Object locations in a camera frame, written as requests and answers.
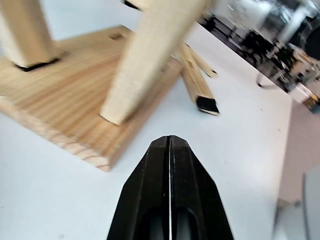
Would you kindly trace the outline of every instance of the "wooden leg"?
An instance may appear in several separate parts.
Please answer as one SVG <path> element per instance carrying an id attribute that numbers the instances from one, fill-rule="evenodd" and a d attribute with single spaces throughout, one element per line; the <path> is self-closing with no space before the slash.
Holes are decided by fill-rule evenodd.
<path id="1" fill-rule="evenodd" d="M 39 0 L 0 0 L 0 31 L 6 56 L 24 70 L 58 56 Z"/>
<path id="2" fill-rule="evenodd" d="M 183 63 L 183 81 L 191 100 L 200 111 L 218 116 L 220 113 L 216 100 L 200 72 L 191 48 L 183 44 L 180 52 Z"/>
<path id="3" fill-rule="evenodd" d="M 122 58 L 100 115 L 120 125 L 134 112 L 207 0 L 153 0 Z"/>

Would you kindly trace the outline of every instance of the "black rubber cap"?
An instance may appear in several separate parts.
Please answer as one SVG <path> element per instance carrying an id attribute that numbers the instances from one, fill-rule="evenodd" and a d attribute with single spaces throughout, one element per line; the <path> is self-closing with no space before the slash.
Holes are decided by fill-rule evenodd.
<path id="1" fill-rule="evenodd" d="M 201 112 L 218 116 L 220 114 L 215 99 L 199 96 L 196 99 L 196 105 Z"/>

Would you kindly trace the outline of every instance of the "white tabletop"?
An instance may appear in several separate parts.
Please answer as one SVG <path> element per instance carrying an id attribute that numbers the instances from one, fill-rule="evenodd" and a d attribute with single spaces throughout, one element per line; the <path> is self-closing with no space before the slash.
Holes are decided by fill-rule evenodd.
<path id="1" fill-rule="evenodd" d="M 141 15 L 116 0 L 43 3 L 55 39 L 117 24 L 134 29 Z M 106 239 L 124 182 L 165 135 L 187 140 L 214 179 L 235 240 L 271 239 L 292 100 L 258 88 L 257 70 L 199 25 L 187 42 L 219 74 L 206 80 L 221 115 L 199 112 L 179 79 L 111 172 L 0 113 L 1 240 Z"/>

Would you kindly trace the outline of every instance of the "pine wood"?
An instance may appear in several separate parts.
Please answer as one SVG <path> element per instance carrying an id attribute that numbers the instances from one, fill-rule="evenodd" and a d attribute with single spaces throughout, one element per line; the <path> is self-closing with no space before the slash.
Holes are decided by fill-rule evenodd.
<path id="1" fill-rule="evenodd" d="M 117 125 L 134 112 L 155 77 L 200 17 L 207 0 L 153 0 L 126 47 L 100 115 Z"/>
<path id="2" fill-rule="evenodd" d="M 61 61 L 22 72 L 0 58 L 0 110 L 59 147 L 108 171 L 181 73 L 173 58 L 121 126 L 99 116 L 130 31 L 121 26 L 59 42 Z"/>
<path id="3" fill-rule="evenodd" d="M 191 54 L 199 68 L 201 68 L 202 71 L 204 71 L 204 73 L 207 74 L 210 78 L 216 77 L 218 75 L 217 72 L 212 67 L 210 67 L 209 64 L 205 60 L 203 60 L 203 58 L 200 57 L 199 54 L 196 53 L 190 46 L 188 47 L 190 48 Z"/>
<path id="4" fill-rule="evenodd" d="M 20 67 L 59 57 L 39 0 L 0 0 L 0 32 L 5 55 Z"/>
<path id="5" fill-rule="evenodd" d="M 183 80 L 191 100 L 195 103 L 199 96 L 214 99 L 206 80 L 200 72 L 200 68 L 192 54 L 192 50 L 186 44 L 180 47 L 180 57 L 183 63 Z"/>

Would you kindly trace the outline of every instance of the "wood grain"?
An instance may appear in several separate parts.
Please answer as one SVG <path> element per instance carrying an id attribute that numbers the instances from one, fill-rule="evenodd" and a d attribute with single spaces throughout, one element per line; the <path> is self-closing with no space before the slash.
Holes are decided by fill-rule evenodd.
<path id="1" fill-rule="evenodd" d="M 31 72 L 21 72 L 0 58 L 0 110 L 108 171 L 182 71 L 182 65 L 170 59 L 145 101 L 125 124 L 118 126 L 100 117 L 129 35 L 130 31 L 120 26 L 63 40 L 58 44 L 68 55 Z"/>

